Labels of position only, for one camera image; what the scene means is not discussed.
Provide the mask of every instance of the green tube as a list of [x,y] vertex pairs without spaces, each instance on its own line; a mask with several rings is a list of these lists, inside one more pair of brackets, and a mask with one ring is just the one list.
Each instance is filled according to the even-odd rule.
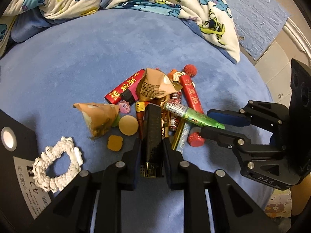
[[223,130],[225,129],[225,126],[222,123],[218,123],[216,120],[182,104],[165,103],[163,108],[200,127],[211,126]]

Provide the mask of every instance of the pink round object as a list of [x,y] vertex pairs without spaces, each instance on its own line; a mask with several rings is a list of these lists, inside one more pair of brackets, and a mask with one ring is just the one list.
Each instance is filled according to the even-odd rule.
[[126,101],[120,101],[118,103],[118,105],[120,106],[120,112],[123,114],[128,114],[129,112],[131,112],[131,107],[130,104]]
[[205,139],[200,136],[198,132],[194,132],[188,136],[188,143],[192,147],[199,147],[204,145]]
[[195,67],[195,65],[185,65],[185,67],[183,68],[183,71],[188,74],[190,77],[193,77],[197,74],[197,68]]

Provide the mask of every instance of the bed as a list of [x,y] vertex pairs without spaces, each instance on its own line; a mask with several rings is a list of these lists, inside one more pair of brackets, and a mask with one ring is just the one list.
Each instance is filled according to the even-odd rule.
[[[271,102],[271,95],[250,61],[241,53],[234,64],[218,48],[195,34],[179,18],[130,9],[100,10],[50,27],[16,44],[0,60],[0,109],[37,135],[39,152],[62,136],[73,137],[82,151],[82,169],[96,172],[131,150],[136,135],[123,136],[123,148],[106,148],[111,129],[91,140],[77,102],[105,102],[104,95],[141,68],[159,67],[168,73],[192,63],[193,78],[206,112],[235,110],[248,100]],[[271,134],[259,128],[226,127],[242,132],[252,143],[268,144]],[[186,145],[186,160],[207,171],[224,169],[264,209],[272,188],[240,175],[229,149],[206,141]],[[69,158],[55,161],[50,176],[63,174]],[[135,192],[122,193],[124,232],[182,232],[183,193],[168,190],[164,178],[139,180]]]

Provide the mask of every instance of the brown candy wrapper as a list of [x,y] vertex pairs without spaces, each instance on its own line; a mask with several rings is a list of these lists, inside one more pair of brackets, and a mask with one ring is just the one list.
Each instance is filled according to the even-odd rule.
[[145,102],[177,92],[167,75],[152,68],[146,69],[139,86],[139,100]]
[[73,107],[82,112],[93,138],[103,136],[111,128],[120,109],[118,105],[102,103],[75,103]]

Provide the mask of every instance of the white blanket with cartoon characters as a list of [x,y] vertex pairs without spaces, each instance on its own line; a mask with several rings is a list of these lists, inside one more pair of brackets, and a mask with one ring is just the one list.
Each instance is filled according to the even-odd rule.
[[238,38],[225,0],[12,0],[0,18],[0,56],[21,13],[39,8],[46,19],[72,19],[100,7],[149,11],[183,19],[196,34],[219,47],[233,63],[240,61]]

